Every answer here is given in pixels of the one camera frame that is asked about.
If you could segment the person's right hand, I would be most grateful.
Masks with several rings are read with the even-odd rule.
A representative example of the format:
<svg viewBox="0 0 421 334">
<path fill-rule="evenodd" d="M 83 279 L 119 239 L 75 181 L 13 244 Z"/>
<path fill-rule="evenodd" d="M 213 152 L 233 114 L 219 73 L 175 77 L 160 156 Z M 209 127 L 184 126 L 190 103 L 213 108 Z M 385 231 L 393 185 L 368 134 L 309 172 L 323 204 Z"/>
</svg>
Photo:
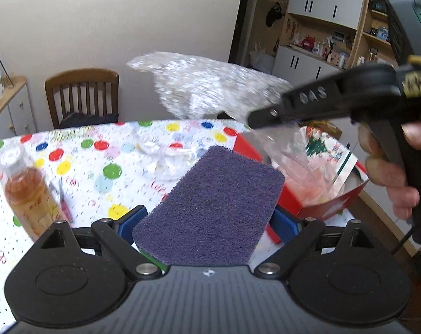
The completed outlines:
<svg viewBox="0 0 421 334">
<path fill-rule="evenodd" d="M 402 125 L 408 143 L 421 150 L 421 121 Z M 368 154 L 365 167 L 372 183 L 385 187 L 393 204 L 393 213 L 399 219 L 407 220 L 420 202 L 416 188 L 407 185 L 404 170 L 384 158 L 383 149 L 371 131 L 364 124 L 359 126 L 359 144 Z"/>
</svg>

